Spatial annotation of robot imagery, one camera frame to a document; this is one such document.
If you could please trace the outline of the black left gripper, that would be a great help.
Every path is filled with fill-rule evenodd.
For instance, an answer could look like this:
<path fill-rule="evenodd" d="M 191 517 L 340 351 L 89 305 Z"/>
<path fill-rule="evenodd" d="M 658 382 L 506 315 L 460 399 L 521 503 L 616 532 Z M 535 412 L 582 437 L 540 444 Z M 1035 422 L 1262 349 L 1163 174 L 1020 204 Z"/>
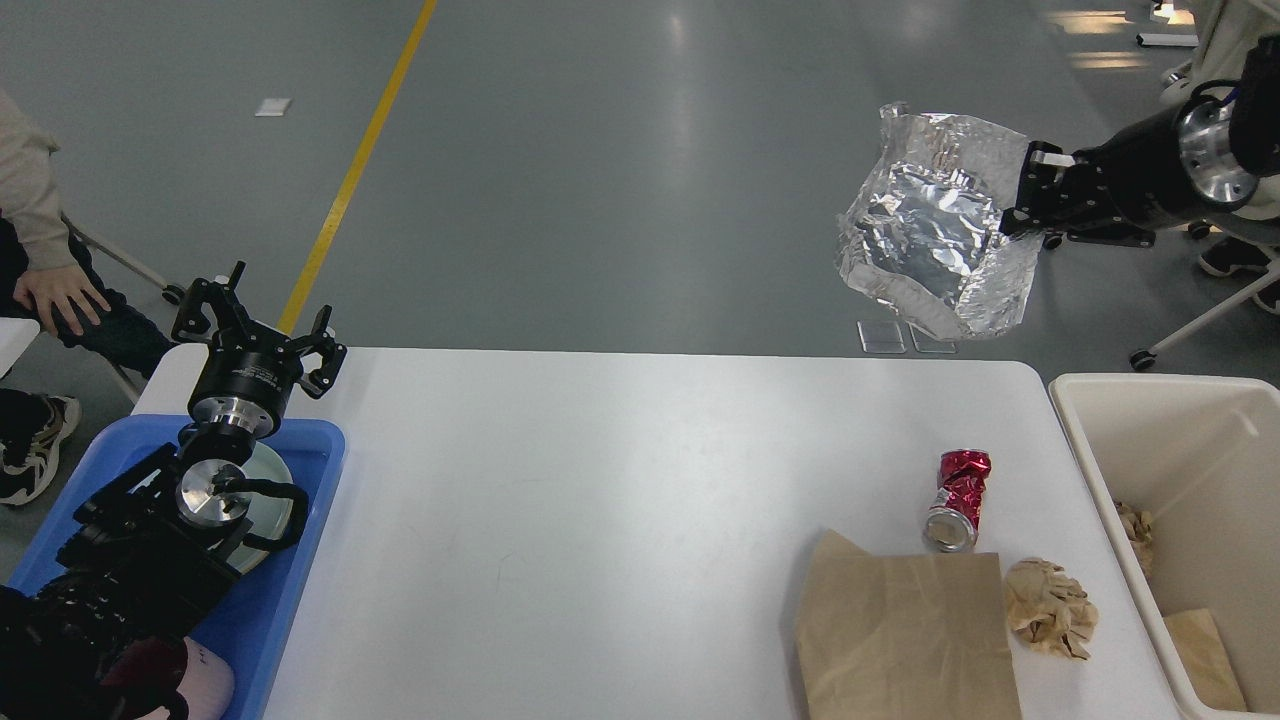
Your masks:
<path fill-rule="evenodd" d="M 288 351 L 262 346 L 259 323 L 236 295 L 244 269 L 239 260 L 224 279 L 196 278 L 177 309 L 170 337 L 209 348 L 188 402 L 191 419 L 241 428 L 262 439 L 280 429 L 296 383 L 310 398 L 333 388 L 348 348 L 332 332 L 332 305 L 320 307 L 307 334 L 288 341 Z M 302 359 L 312 355 L 320 364 L 306 372 Z"/>

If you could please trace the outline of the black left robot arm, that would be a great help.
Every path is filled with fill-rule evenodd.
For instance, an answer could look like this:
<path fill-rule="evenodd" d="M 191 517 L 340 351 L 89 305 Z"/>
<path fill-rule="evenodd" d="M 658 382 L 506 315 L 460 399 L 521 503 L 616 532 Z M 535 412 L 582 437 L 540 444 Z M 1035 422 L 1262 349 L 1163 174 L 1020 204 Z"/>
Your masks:
<path fill-rule="evenodd" d="M 348 348 L 323 305 L 300 336 L 255 320 L 221 281 L 182 293 L 172 338 L 204 345 L 205 364 L 178 438 L 100 486 L 73 512 L 60 573 L 32 593 L 3 588 L 3 715 L 8 719 L 187 719 L 189 700 L 164 676 L 128 678 L 143 650 L 177 650 L 242 580 L 232 559 L 294 548 L 310 492 L 250 475 L 297 389 L 321 398 Z"/>

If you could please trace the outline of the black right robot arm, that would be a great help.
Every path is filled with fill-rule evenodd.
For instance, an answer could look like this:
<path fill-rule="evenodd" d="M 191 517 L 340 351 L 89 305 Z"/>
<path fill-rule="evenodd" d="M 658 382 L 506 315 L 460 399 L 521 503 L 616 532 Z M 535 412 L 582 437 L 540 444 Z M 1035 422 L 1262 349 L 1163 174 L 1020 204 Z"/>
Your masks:
<path fill-rule="evenodd" d="M 1142 247 L 1157 231 L 1236 211 L 1277 174 L 1277 36 L 1266 35 L 1239 79 L 1202 82 L 1105 143 L 1070 154 L 1029 143 L 998 228 Z"/>

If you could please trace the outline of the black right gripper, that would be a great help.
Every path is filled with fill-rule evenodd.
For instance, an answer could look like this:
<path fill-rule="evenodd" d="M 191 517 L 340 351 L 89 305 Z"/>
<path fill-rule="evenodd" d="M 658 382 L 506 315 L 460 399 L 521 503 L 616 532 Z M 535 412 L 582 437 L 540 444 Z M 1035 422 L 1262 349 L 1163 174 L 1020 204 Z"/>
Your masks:
<path fill-rule="evenodd" d="M 1076 154 L 1032 141 L 1016 208 L 1004 211 L 998 231 L 1041 234 L 1048 249 L 1064 241 L 1149 249 L 1155 231 L 1244 208 L 1260 178 L 1236 159 L 1231 122 L 1231 106 L 1194 97 Z"/>

